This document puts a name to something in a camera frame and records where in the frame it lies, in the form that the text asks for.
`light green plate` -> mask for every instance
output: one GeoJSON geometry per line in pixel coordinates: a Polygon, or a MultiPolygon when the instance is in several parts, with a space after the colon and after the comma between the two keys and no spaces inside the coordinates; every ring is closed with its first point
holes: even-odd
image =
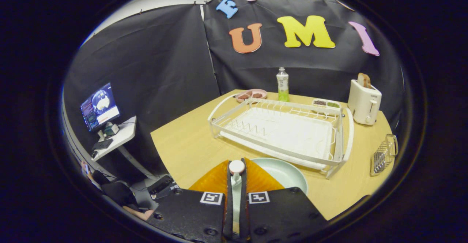
{"type": "Polygon", "coordinates": [[[252,161],[267,171],[284,188],[299,187],[307,195],[309,186],[306,178],[296,166],[277,158],[253,158],[252,161]]]}

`keyboard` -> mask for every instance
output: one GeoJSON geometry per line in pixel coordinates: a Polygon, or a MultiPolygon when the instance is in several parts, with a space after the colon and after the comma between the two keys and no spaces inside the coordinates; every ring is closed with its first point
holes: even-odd
{"type": "Polygon", "coordinates": [[[107,139],[107,140],[95,143],[93,145],[93,151],[107,149],[107,147],[109,147],[109,145],[110,145],[110,143],[112,143],[112,141],[113,141],[113,139],[107,139]]]}

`yellow letter m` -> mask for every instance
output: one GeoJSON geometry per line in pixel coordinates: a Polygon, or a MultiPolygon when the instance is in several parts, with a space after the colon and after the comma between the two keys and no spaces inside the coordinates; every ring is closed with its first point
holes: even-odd
{"type": "Polygon", "coordinates": [[[282,23],[284,27],[286,33],[284,46],[288,48],[301,46],[301,42],[297,40],[296,35],[306,46],[310,46],[312,36],[314,36],[315,46],[335,48],[335,43],[331,41],[325,27],[325,18],[321,16],[311,15],[307,17],[306,26],[303,26],[292,16],[280,17],[277,21],[282,23]]]}

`toaster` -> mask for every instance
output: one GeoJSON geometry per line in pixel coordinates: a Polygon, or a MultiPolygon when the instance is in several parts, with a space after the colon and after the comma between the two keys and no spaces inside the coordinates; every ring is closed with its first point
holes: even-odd
{"type": "Polygon", "coordinates": [[[357,123],[373,125],[377,121],[382,93],[374,86],[371,87],[366,88],[359,85],[357,80],[351,80],[348,108],[357,123]]]}

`wooden table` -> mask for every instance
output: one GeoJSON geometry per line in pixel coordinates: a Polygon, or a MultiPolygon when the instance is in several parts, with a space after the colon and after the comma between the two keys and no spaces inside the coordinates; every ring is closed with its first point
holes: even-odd
{"type": "MultiPolygon", "coordinates": [[[[271,156],[252,150],[229,139],[213,138],[207,118],[216,105],[229,95],[243,90],[233,90],[151,133],[159,156],[170,175],[181,188],[189,188],[206,172],[225,160],[262,158],[271,156]]],[[[290,95],[290,102],[311,105],[314,98],[290,95]]],[[[267,99],[278,100],[278,93],[268,93],[267,99]]],[[[239,103],[235,98],[227,100],[214,117],[234,108],[239,103]]],[[[347,125],[344,124],[344,140],[347,143],[347,125]]],[[[390,126],[379,111],[373,126],[354,122],[354,140],[349,161],[327,180],[317,170],[295,165],[304,174],[309,185],[307,197],[320,213],[330,220],[343,212],[363,196],[372,194],[385,181],[393,163],[378,176],[370,176],[370,158],[391,134],[390,126]]]]}

